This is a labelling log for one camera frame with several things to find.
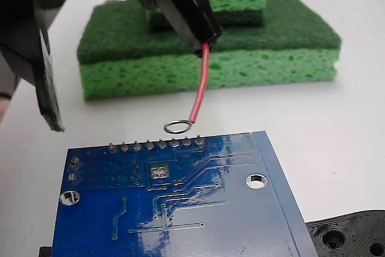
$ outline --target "blue circuit board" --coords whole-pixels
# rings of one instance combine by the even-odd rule
[[[264,132],[70,149],[61,198],[53,257],[317,256]]]

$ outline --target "white surface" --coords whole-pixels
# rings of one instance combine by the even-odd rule
[[[49,31],[66,132],[24,81],[0,126],[1,257],[52,244],[68,148],[167,139],[162,125],[188,117],[195,93],[83,101],[76,47],[104,1],[68,0]],[[266,130],[305,221],[385,209],[385,0],[302,1],[343,38],[335,82],[208,91],[188,135]]]

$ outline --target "hole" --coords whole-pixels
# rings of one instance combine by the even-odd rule
[[[252,174],[246,178],[246,184],[252,189],[263,189],[267,183],[267,178],[260,174]]]
[[[345,244],[346,238],[343,233],[332,230],[327,232],[323,238],[322,242],[331,250],[337,250]]]
[[[76,191],[65,191],[61,193],[59,201],[64,206],[72,206],[80,201],[80,194]]]
[[[373,256],[382,256],[384,254],[384,246],[382,246],[380,243],[374,243],[371,248],[369,249],[370,253]]]

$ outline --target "stacked sponges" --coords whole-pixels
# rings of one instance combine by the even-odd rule
[[[299,0],[210,1],[226,25],[208,89],[333,79],[340,38]],[[86,99],[196,90],[200,80],[200,60],[136,0],[96,7],[78,58]]]

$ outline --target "red wire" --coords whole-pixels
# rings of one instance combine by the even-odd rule
[[[205,95],[207,80],[209,78],[209,56],[210,56],[210,47],[207,43],[203,44],[203,56],[202,56],[202,75],[200,76],[200,85],[195,99],[194,106],[192,107],[189,122],[195,123],[200,106]]]

